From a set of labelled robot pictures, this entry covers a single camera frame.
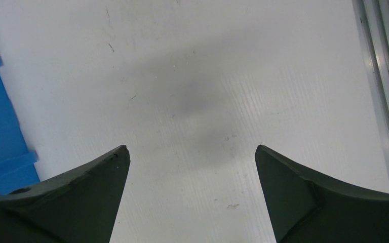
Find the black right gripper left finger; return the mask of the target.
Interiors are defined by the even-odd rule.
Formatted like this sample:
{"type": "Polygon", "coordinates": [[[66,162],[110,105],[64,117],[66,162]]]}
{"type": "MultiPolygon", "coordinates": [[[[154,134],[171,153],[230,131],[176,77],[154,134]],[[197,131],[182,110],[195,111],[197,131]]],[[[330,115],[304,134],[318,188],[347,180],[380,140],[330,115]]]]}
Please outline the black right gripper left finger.
{"type": "Polygon", "coordinates": [[[130,167],[125,145],[0,195],[0,242],[109,242],[130,167]]]}

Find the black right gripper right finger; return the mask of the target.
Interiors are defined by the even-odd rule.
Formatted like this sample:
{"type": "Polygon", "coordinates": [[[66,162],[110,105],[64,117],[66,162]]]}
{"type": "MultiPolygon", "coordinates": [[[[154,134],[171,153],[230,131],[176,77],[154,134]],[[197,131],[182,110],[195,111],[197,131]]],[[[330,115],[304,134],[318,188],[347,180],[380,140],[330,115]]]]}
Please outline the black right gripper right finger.
{"type": "Polygon", "coordinates": [[[277,242],[389,242],[389,193],[335,179],[264,145],[255,162],[277,242]]]}

